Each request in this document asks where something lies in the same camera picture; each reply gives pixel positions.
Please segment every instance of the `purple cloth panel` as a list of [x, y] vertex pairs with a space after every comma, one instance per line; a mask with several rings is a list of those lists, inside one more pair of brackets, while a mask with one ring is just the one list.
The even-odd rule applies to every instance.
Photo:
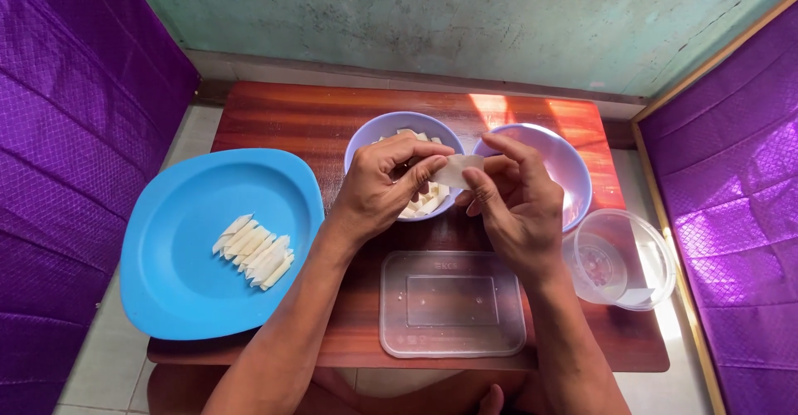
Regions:
[[798, 407], [798, 4], [640, 123], [730, 415]]
[[199, 78], [144, 0], [0, 7], [0, 413], [50, 414]]

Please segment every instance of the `table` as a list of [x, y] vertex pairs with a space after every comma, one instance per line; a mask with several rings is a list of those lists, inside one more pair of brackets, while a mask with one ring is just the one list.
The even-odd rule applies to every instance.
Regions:
[[[329, 210], [343, 180], [343, 152], [366, 121], [392, 111], [417, 111], [449, 126], [471, 151], [480, 133], [529, 122], [564, 137], [584, 159], [593, 182], [591, 210], [624, 209], [610, 148], [595, 105], [573, 100], [486, 94], [391, 91], [238, 82], [232, 88], [212, 151], [269, 147], [290, 151], [313, 169]], [[531, 369], [536, 367], [532, 316], [524, 298], [527, 348], [507, 358], [396, 359], [378, 338], [379, 280], [384, 257], [398, 249], [491, 251], [479, 217], [452, 208], [424, 222], [396, 223], [354, 257], [325, 331], [319, 366], [356, 368]], [[669, 368], [653, 311], [633, 312], [582, 301], [582, 308], [613, 371]], [[230, 364], [254, 330], [202, 341], [151, 339], [148, 357], [159, 363]]]

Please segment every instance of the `lavender bowl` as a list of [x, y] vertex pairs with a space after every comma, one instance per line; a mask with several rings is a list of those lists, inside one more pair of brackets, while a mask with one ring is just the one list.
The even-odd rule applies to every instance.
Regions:
[[[380, 140], [380, 137], [390, 137], [397, 133], [397, 130], [402, 128], [409, 128], [416, 133], [426, 133], [430, 138], [440, 138], [441, 143], [451, 146], [456, 154], [465, 155], [463, 144], [442, 122], [429, 117], [426, 114], [410, 111], [397, 111], [383, 114], [371, 119], [363, 124], [350, 139], [349, 145], [346, 146], [346, 153], [344, 154], [344, 173], [349, 171], [352, 164], [352, 157], [354, 151], [362, 146], [369, 145], [375, 141]], [[398, 218], [399, 222], [420, 222], [432, 218], [436, 215], [442, 214], [445, 210], [454, 205], [454, 198], [462, 192], [461, 189], [451, 189], [449, 195], [444, 199], [444, 202], [437, 207], [433, 212], [416, 218]]]
[[[491, 133], [503, 134], [524, 145], [533, 146], [543, 157], [549, 176], [565, 191], [563, 201], [563, 232], [577, 226], [587, 215], [593, 198], [591, 174], [575, 148], [548, 128], [534, 124], [497, 126]], [[472, 155], [493, 156], [499, 152], [480, 139]]]

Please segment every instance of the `plastic container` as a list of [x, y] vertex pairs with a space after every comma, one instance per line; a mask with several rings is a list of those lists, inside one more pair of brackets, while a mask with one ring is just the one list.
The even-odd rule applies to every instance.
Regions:
[[[524, 145], [533, 146], [543, 157], [549, 176], [565, 191], [563, 200], [563, 232], [576, 226], [587, 214], [593, 198], [590, 172], [579, 153], [565, 139], [552, 130], [534, 124], [497, 126], [491, 133], [503, 134]], [[474, 155], [493, 156], [499, 152], [480, 139], [474, 145]]]
[[[409, 111], [398, 111], [383, 114], [371, 119], [361, 126], [350, 139], [349, 145], [346, 146], [346, 153], [344, 154], [344, 173], [349, 171], [352, 164], [352, 156], [354, 151], [358, 148], [369, 145], [375, 141], [380, 140], [380, 137], [390, 137], [397, 133], [397, 130], [402, 128], [409, 128], [416, 133], [426, 133], [430, 138], [440, 138], [441, 143], [446, 146], [451, 146], [456, 154], [465, 155], [463, 144], [450, 130], [437, 119], [429, 117], [426, 114]], [[414, 218], [398, 218], [398, 222], [420, 222], [432, 218], [436, 215], [442, 214], [445, 210], [454, 205], [454, 199], [462, 192], [462, 189], [451, 188], [449, 195], [444, 199], [444, 202], [437, 207], [433, 212], [423, 216]]]
[[518, 279], [494, 253], [394, 251], [385, 258], [380, 343], [388, 354], [511, 356], [526, 339]]
[[649, 310], [670, 297], [676, 260], [665, 239], [642, 218], [618, 209], [585, 217], [563, 239], [576, 294], [589, 302]]

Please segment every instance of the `concrete wall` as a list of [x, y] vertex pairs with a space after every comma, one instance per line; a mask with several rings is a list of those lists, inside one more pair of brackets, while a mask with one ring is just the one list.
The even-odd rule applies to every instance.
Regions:
[[653, 96], [778, 0], [147, 0], [182, 47]]

